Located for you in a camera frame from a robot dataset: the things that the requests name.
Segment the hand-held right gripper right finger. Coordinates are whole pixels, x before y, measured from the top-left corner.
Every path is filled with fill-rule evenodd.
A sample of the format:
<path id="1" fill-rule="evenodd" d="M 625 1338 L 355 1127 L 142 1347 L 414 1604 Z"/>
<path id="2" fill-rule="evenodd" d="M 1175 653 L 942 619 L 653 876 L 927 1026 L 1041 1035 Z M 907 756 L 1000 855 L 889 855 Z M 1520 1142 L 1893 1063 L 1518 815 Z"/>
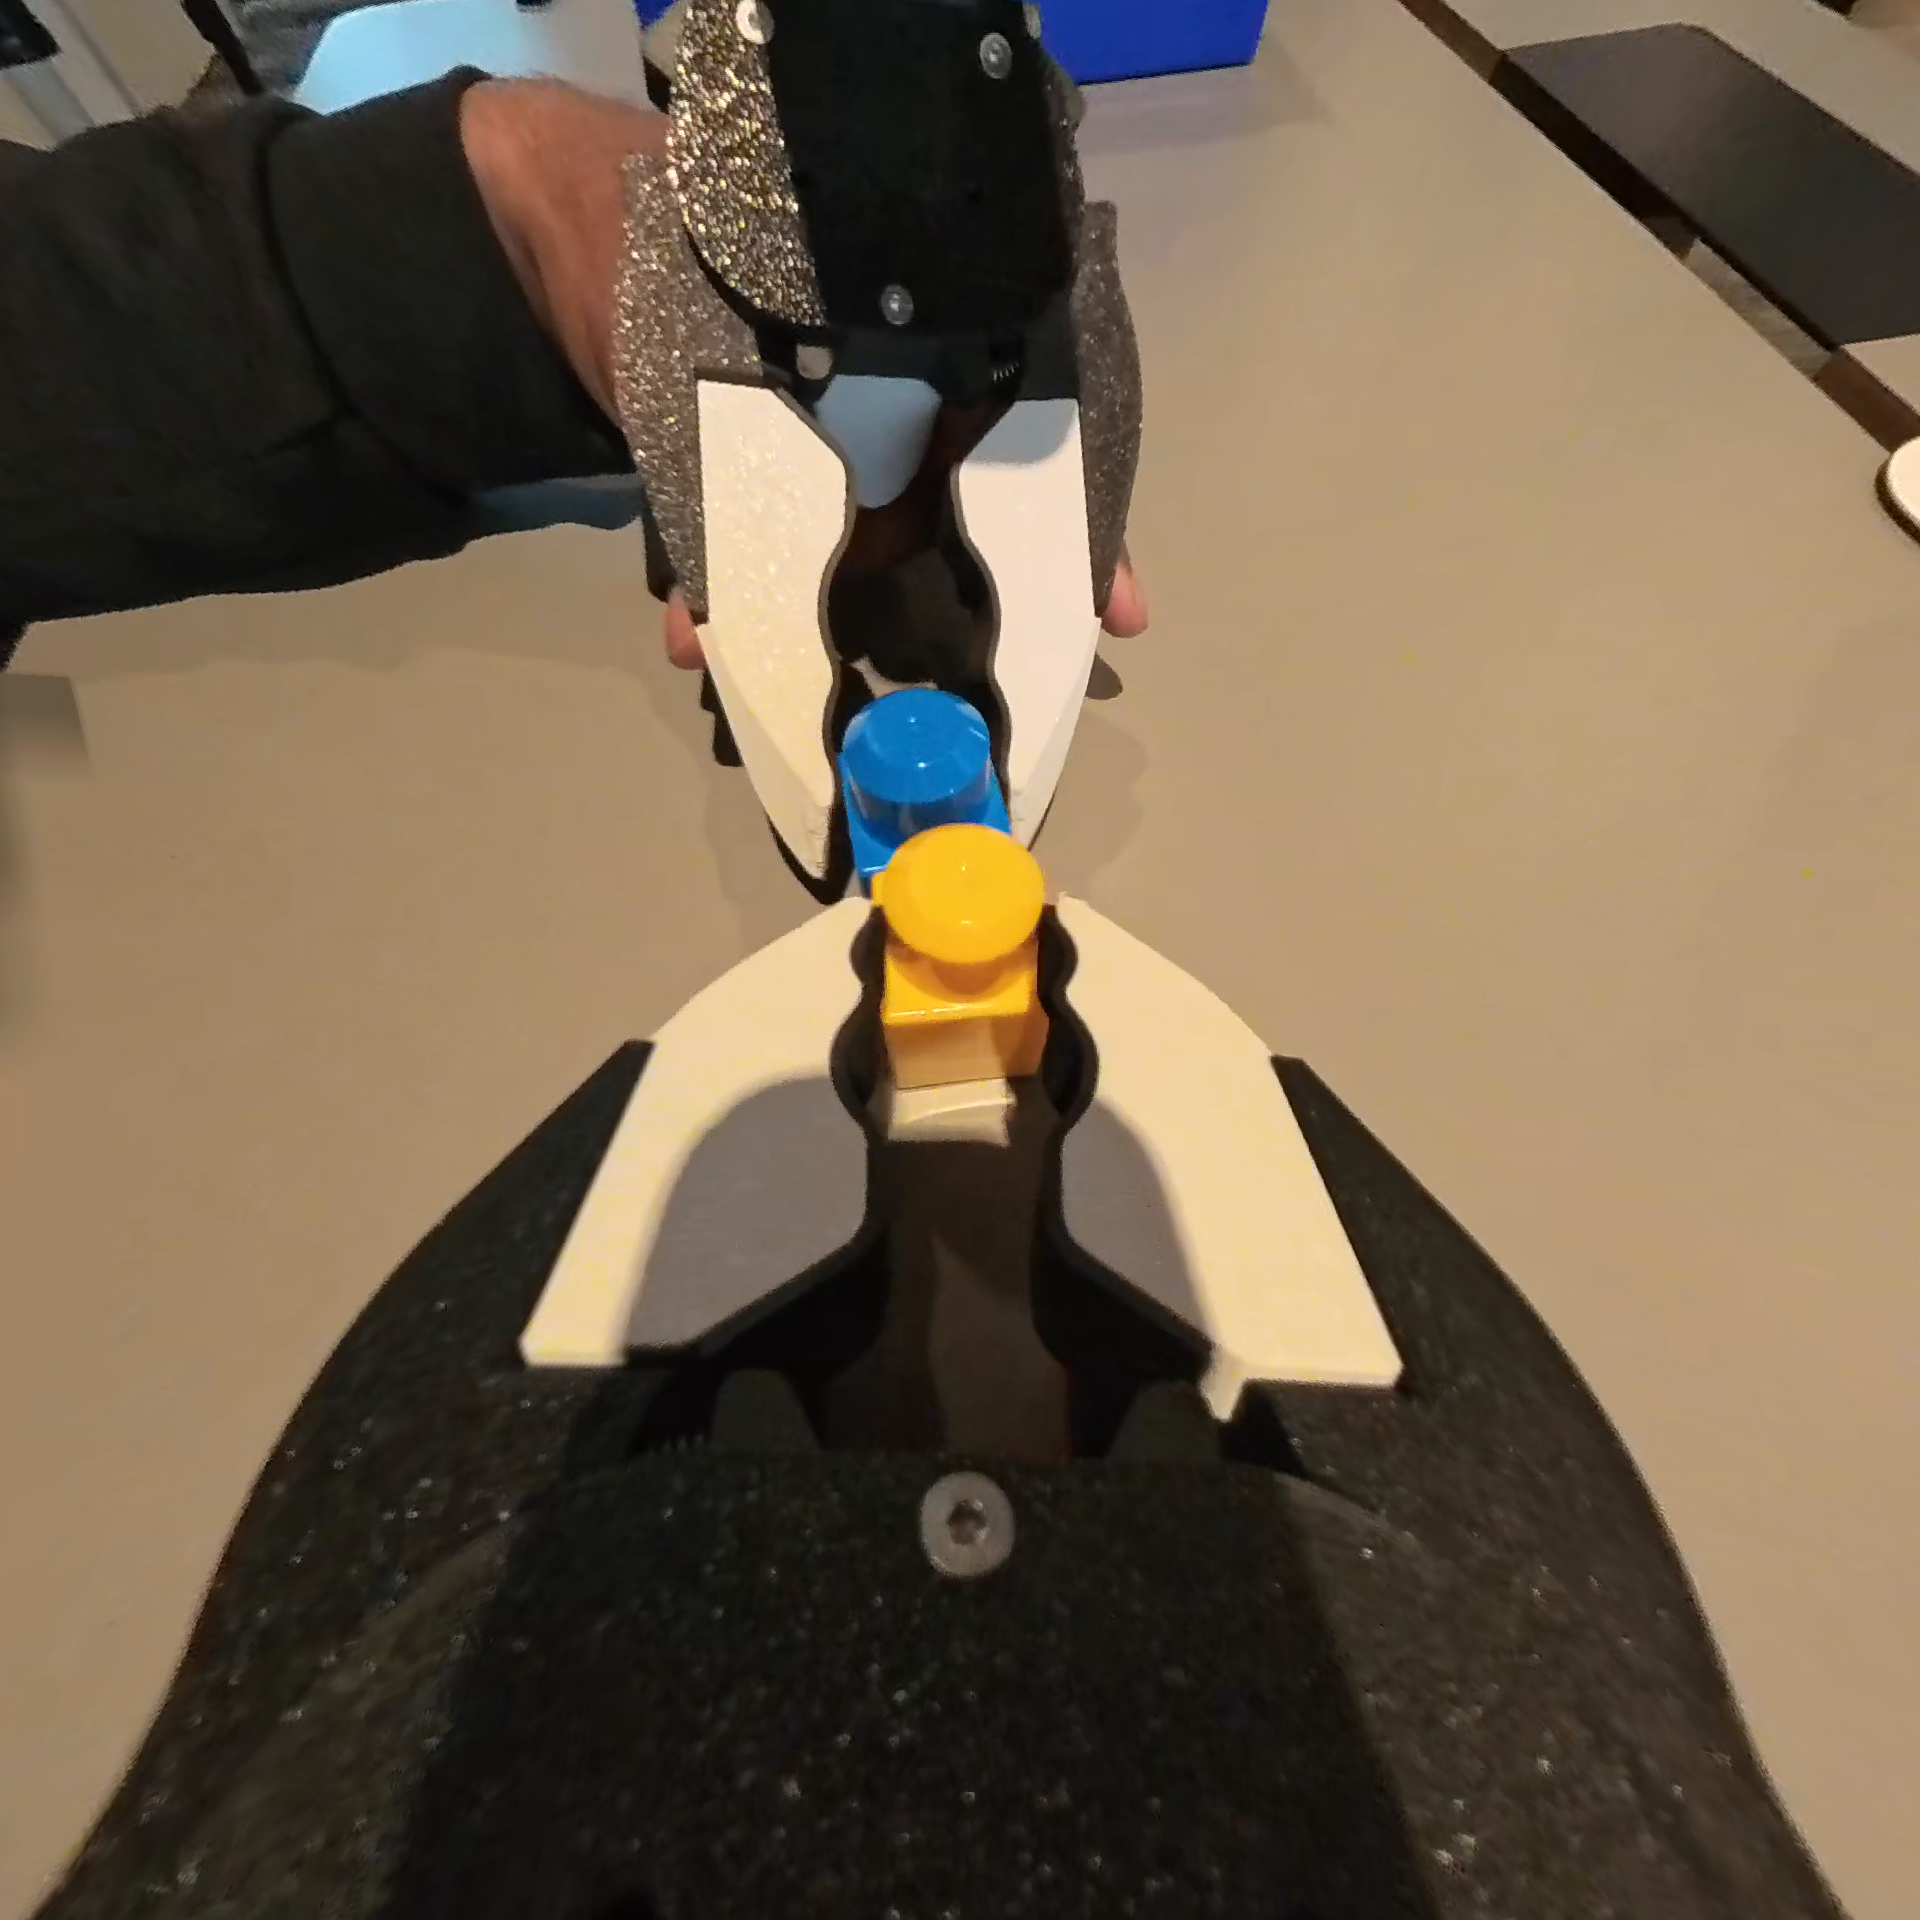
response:
<path id="1" fill-rule="evenodd" d="M 1199 1360 L 1249 1386 L 1395 1390 L 1400 1352 L 1256 1031 L 1080 898 L 1057 901 L 1065 1011 L 1093 1048 L 1062 1130 L 1062 1234 Z"/>

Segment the blue one-stud block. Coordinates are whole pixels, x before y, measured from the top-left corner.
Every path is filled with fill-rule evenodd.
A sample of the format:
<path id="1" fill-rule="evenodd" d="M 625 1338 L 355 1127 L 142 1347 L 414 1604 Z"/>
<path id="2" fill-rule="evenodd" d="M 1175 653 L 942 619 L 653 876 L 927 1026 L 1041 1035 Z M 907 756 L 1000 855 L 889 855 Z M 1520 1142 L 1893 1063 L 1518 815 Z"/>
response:
<path id="1" fill-rule="evenodd" d="M 854 879 L 864 894 L 900 845 L 942 826 L 1011 830 L 987 720 L 942 687 L 862 706 L 836 755 Z"/>

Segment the black table pad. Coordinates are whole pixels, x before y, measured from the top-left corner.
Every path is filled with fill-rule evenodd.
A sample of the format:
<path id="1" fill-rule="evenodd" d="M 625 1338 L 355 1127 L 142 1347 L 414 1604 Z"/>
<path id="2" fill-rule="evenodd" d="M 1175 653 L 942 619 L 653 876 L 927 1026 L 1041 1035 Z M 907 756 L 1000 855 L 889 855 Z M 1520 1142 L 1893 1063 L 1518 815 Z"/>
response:
<path id="1" fill-rule="evenodd" d="M 1502 52 L 1495 90 L 1656 199 L 1825 347 L 1917 331 L 1917 174 L 1725 38 L 1661 23 Z"/>

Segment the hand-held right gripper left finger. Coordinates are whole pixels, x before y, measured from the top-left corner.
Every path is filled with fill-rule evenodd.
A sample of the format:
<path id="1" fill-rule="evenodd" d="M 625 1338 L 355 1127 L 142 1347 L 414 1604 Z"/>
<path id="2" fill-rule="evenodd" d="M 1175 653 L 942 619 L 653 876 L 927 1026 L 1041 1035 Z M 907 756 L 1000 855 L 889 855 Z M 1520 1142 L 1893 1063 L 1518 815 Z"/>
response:
<path id="1" fill-rule="evenodd" d="M 870 1135 L 833 1051 L 870 924 L 836 903 L 660 1026 L 519 1333 L 528 1366 L 718 1352 L 854 1258 Z"/>

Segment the yellow one-stud block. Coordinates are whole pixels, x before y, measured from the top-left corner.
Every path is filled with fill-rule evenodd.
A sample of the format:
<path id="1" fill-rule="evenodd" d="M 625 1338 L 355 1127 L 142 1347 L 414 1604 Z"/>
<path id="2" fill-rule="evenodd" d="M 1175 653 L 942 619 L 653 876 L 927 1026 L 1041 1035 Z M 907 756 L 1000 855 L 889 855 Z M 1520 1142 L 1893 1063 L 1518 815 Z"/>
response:
<path id="1" fill-rule="evenodd" d="M 880 1032 L 896 1085 L 1038 1072 L 1049 1037 L 1038 860 L 997 828 L 937 826 L 892 855 L 870 898 L 885 924 Z"/>

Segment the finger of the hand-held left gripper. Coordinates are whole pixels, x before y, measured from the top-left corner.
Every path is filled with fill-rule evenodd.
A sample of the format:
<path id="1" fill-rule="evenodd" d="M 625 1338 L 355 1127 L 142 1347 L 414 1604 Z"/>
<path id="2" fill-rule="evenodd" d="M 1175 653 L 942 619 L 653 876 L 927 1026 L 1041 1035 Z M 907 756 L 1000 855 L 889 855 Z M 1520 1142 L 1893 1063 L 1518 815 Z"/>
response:
<path id="1" fill-rule="evenodd" d="M 1096 653 L 1080 410 L 1017 400 L 951 476 L 955 527 L 992 605 L 1000 794 L 1030 845 L 1049 813 Z"/>
<path id="2" fill-rule="evenodd" d="M 807 888 L 833 901 L 848 876 L 827 590 L 857 508 L 848 459 L 791 392 L 740 378 L 699 381 L 697 426 L 707 670 L 766 822 Z"/>

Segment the person's left hand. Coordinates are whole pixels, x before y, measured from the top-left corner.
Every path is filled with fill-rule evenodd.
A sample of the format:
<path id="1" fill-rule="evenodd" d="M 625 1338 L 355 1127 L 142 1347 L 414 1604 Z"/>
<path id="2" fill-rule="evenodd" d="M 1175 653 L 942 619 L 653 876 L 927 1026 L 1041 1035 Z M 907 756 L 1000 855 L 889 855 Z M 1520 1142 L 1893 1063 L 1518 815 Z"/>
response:
<path id="1" fill-rule="evenodd" d="M 665 148 L 665 119 L 558 79 L 476 82 L 459 117 L 471 179 L 528 306 L 591 405 L 619 426 L 612 317 L 625 165 Z M 892 503 L 854 514 L 844 579 L 892 568 L 931 543 L 945 474 L 987 421 L 981 407 L 937 414 L 913 479 Z"/>

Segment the person's left forearm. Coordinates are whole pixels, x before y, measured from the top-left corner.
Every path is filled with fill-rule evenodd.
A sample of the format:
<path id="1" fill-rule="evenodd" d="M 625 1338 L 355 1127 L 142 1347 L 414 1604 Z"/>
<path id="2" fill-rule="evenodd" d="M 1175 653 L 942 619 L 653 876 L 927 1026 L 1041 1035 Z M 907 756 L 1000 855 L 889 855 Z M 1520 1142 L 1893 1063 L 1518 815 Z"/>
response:
<path id="1" fill-rule="evenodd" d="M 3 163 L 3 626 L 456 548 L 629 450 L 511 275 L 456 68 L 164 110 Z"/>

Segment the blue plastic bin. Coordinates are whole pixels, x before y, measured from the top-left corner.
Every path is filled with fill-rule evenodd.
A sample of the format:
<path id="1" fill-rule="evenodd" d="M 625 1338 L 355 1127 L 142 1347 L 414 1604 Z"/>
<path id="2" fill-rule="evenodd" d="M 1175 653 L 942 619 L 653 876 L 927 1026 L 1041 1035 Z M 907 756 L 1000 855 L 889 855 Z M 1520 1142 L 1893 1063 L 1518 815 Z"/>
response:
<path id="1" fill-rule="evenodd" d="M 1040 38 L 1076 85 L 1246 67 L 1267 2 L 1038 2 Z"/>

